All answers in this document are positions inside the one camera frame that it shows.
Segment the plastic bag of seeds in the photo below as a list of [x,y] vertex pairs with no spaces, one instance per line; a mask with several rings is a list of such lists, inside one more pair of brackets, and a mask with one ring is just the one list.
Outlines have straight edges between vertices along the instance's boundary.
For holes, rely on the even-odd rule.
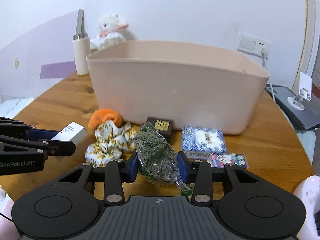
[[182,195],[192,194],[180,179],[176,152],[150,122],[141,127],[133,141],[139,158],[139,172],[145,180],[158,186],[176,183]]

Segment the plastic storage bin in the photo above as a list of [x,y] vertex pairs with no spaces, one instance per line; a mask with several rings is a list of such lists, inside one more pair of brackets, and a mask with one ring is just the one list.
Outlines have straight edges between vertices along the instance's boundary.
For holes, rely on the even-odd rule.
[[173,119],[239,134],[264,91],[268,72],[240,52],[170,41],[128,41],[87,56],[100,108],[124,120]]

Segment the metal bolt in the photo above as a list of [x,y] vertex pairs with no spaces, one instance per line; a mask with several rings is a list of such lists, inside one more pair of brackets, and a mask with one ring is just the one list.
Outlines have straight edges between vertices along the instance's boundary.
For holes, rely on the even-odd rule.
[[111,194],[109,196],[106,197],[106,200],[109,201],[109,202],[119,202],[122,200],[122,197],[118,194]]
[[208,195],[196,195],[195,196],[195,201],[200,202],[200,203],[205,203],[208,202],[210,200],[210,197]]

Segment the blue and white box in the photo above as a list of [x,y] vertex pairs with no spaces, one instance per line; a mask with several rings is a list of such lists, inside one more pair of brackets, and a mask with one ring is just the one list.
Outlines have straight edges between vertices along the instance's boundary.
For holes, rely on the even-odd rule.
[[227,152],[221,130],[184,126],[182,150],[189,159],[207,160],[211,154]]

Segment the wooden table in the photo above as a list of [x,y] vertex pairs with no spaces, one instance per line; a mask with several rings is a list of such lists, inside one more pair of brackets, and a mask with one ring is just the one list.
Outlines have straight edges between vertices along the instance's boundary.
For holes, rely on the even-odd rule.
[[[98,108],[90,77],[72,74],[33,103],[27,106],[16,119],[37,128],[61,130],[72,121],[84,126],[89,133],[76,152],[70,157],[49,157],[41,172],[0,176],[0,185],[15,201],[21,195],[55,178],[63,172],[85,162],[84,153],[95,142],[87,128],[91,114]],[[172,146],[181,150],[181,133],[175,131]],[[271,97],[264,92],[252,116],[248,128],[238,136],[225,136],[229,153],[245,154],[249,171],[293,192],[305,178],[313,174],[295,132],[284,118]],[[175,185],[158,187],[144,181],[140,176],[133,184],[123,184],[126,198],[129,195],[178,195]],[[214,198],[223,195],[221,185],[214,183]],[[103,183],[96,185],[95,196],[103,197]]]

